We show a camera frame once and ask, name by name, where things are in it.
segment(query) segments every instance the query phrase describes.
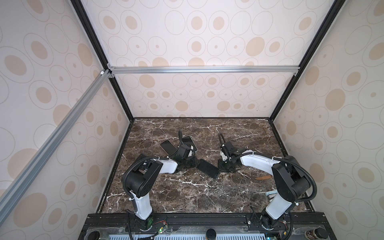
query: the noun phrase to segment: enclosure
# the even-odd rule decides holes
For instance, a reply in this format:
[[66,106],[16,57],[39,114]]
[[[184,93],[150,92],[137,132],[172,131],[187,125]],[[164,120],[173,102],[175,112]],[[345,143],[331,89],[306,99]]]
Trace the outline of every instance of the enclosure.
[[[87,219],[132,210],[123,173],[179,129],[214,166],[219,132],[294,156],[318,187],[295,219],[384,234],[384,0],[3,1],[0,58],[1,240],[81,239]],[[275,189],[250,167],[191,168],[150,198],[230,218]]]

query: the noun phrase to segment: wall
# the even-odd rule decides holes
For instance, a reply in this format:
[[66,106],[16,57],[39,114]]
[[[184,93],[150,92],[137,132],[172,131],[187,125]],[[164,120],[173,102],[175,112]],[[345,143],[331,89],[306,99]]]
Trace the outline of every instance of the wall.
[[65,0],[0,7],[0,196],[101,66]]
[[135,117],[266,117],[292,73],[117,74]]
[[[333,0],[82,2],[109,63],[130,67],[298,65]],[[263,73],[216,74],[215,84],[203,83],[208,75],[151,74],[145,78],[155,84],[145,86],[138,84],[139,74],[121,74],[119,83],[136,117],[269,117],[285,89],[282,79],[292,76],[283,74],[274,87],[269,81],[278,73],[265,74],[262,86],[256,81]],[[248,78],[245,85],[240,84],[242,76]],[[198,82],[173,83],[174,78],[186,82],[191,77]],[[169,97],[161,95],[165,89]],[[228,94],[220,96],[221,91]],[[221,101],[226,101],[223,107],[218,106]],[[247,109],[247,104],[254,105]]]
[[275,125],[339,240],[384,232],[384,1],[350,1]]
[[113,66],[294,65],[329,0],[83,0]]
[[108,80],[0,227],[0,240],[78,239],[128,127]]

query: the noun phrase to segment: smartphone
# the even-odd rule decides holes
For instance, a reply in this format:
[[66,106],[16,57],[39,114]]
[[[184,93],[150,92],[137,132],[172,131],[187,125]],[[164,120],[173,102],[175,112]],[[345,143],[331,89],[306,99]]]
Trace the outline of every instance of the smartphone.
[[193,149],[196,150],[195,152],[197,152],[197,147],[195,145],[195,143],[193,142],[191,136],[185,136],[181,139],[183,141],[183,143],[187,146],[193,146]]
[[200,163],[197,166],[197,169],[199,169],[200,171],[207,174],[208,176],[210,176],[213,179],[217,178],[217,176],[220,173],[220,170],[217,167],[213,166],[212,164],[205,161],[204,159],[200,159],[199,162]]
[[168,156],[176,152],[176,147],[173,146],[169,140],[165,140],[164,142],[160,143],[160,146],[168,154]]

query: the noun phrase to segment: bottle cap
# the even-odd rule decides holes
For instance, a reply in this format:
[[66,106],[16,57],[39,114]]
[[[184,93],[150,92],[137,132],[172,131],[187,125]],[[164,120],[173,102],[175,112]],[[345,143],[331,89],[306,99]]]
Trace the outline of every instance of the bottle cap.
[[216,231],[212,228],[207,230],[207,233],[205,234],[205,238],[208,240],[215,240],[216,239]]
[[314,233],[318,238],[322,238],[322,239],[328,238],[328,233],[324,228],[321,228],[321,227],[316,228]]

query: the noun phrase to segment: dark brown marble surface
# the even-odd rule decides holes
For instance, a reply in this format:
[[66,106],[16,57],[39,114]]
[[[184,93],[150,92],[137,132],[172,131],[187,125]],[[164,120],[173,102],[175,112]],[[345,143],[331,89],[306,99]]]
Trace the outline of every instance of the dark brown marble surface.
[[[177,131],[191,135],[203,158],[217,166],[220,159],[218,132],[237,148],[248,148],[271,156],[282,156],[268,121],[264,119],[137,119],[125,146],[102,213],[122,213],[132,210],[122,188],[121,177],[142,152],[165,157],[160,143],[168,139],[178,144]],[[250,212],[254,206],[261,212],[268,205],[265,192],[275,189],[272,179],[256,180],[268,175],[255,168],[245,167],[236,173],[220,173],[212,179],[196,168],[177,174],[160,174],[149,193],[156,213],[169,212]],[[294,212],[305,211],[301,203]]]

